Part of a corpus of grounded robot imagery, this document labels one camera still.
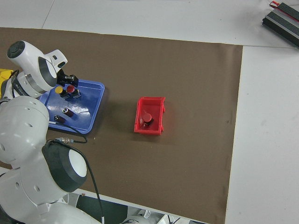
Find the yellow object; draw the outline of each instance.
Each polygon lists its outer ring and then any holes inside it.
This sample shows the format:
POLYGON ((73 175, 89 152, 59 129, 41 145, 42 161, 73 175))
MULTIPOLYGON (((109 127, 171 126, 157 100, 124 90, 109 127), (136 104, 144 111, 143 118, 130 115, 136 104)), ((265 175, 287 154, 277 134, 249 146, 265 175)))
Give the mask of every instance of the yellow object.
POLYGON ((58 86, 55 88, 55 93, 57 93, 57 94, 62 93, 62 91, 63 91, 63 88, 61 86, 58 86))
POLYGON ((13 70, 0 69, 0 87, 2 86, 2 83, 5 80, 9 79, 12 72, 13 72, 13 70))

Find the black round joint cap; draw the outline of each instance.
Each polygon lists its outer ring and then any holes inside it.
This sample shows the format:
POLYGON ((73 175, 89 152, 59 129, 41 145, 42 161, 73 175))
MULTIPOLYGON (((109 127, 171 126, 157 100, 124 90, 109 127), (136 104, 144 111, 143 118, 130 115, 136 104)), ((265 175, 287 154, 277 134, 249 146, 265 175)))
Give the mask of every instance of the black round joint cap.
POLYGON ((73 192, 85 182, 86 175, 81 177, 73 169, 69 151, 67 146, 51 141, 42 148, 43 156, 55 183, 64 191, 73 192))
POLYGON ((25 42, 24 41, 17 41, 16 43, 12 44, 9 49, 7 50, 8 58, 16 58, 19 56, 25 49, 25 42))

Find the yellow cap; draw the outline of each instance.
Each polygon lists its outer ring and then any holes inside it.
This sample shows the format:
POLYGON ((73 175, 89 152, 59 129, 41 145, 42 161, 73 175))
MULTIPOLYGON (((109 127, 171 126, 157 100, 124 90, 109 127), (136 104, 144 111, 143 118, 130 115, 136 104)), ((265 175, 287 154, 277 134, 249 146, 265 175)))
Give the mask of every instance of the yellow cap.
POLYGON ((55 88, 55 93, 57 93, 57 94, 62 93, 62 91, 63 91, 63 88, 61 86, 58 86, 55 88))

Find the brown mat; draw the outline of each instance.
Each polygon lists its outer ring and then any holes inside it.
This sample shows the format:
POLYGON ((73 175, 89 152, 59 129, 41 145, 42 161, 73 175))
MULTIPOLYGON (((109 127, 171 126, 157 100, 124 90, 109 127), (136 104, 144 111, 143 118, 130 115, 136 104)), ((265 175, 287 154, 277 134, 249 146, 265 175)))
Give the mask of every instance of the brown mat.
MULTIPOLYGON (((225 222, 242 46, 0 28, 0 68, 25 40, 60 49, 67 75, 102 82, 89 142, 100 193, 211 224, 225 222), (133 132, 139 97, 166 97, 161 136, 133 132)), ((68 136, 49 131, 47 138, 68 136)), ((90 178, 82 187, 94 191, 90 178)))

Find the cable connector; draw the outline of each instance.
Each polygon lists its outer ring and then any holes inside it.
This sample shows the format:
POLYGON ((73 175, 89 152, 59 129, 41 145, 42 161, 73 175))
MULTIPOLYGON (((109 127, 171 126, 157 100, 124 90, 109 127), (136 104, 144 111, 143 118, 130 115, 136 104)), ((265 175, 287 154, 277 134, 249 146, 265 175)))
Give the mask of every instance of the cable connector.
POLYGON ((69 139, 69 138, 65 138, 65 137, 56 138, 56 140, 63 142, 65 144, 74 143, 74 139, 69 139))

